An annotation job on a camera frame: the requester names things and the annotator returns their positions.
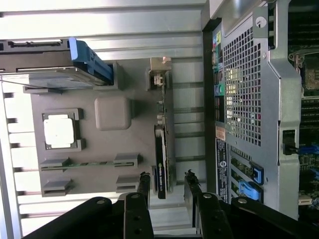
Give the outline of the grey open PC case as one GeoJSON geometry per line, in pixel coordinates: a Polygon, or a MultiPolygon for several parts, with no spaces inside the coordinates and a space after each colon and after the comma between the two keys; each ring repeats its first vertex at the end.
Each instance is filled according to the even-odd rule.
{"type": "Polygon", "coordinates": [[[201,13],[207,189],[227,203],[264,168],[266,206],[293,219],[299,206],[301,77],[289,61],[291,0],[206,0],[201,13]]]}

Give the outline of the grey parts rack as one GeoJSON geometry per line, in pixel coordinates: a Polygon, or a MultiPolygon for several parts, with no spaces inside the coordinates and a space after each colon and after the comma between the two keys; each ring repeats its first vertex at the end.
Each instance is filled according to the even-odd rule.
{"type": "Polygon", "coordinates": [[[142,172],[154,191],[159,92],[149,89],[150,59],[113,62],[112,86],[29,90],[42,196],[129,192],[142,172]],[[49,115],[73,119],[71,147],[46,144],[49,115]]]}

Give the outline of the hard disk with blue bracket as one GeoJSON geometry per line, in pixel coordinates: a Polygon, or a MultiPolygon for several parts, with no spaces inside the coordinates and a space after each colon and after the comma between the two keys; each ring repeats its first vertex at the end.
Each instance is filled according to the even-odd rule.
{"type": "Polygon", "coordinates": [[[38,89],[86,89],[112,86],[114,70],[74,37],[57,41],[0,40],[0,77],[26,75],[26,86],[38,89]]]}

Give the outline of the green motherboard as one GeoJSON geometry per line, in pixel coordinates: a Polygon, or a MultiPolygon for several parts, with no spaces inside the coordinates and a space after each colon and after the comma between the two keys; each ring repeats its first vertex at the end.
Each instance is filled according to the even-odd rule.
{"type": "MultiPolygon", "coordinates": [[[[319,0],[291,0],[289,54],[319,48],[319,0]]],[[[299,206],[319,205],[319,99],[301,98],[299,206]]]]}

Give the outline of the silver CPU chip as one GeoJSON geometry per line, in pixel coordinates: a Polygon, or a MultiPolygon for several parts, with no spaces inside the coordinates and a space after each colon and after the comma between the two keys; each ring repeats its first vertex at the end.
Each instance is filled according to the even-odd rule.
{"type": "Polygon", "coordinates": [[[51,148],[69,148],[75,142],[74,122],[68,115],[49,115],[43,126],[45,142],[51,148]]]}

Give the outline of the CPU socket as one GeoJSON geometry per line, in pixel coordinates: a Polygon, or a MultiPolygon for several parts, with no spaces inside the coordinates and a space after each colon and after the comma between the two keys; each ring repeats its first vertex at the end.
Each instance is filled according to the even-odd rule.
{"type": "Polygon", "coordinates": [[[301,77],[302,99],[319,99],[319,48],[292,52],[288,59],[301,77]]]}

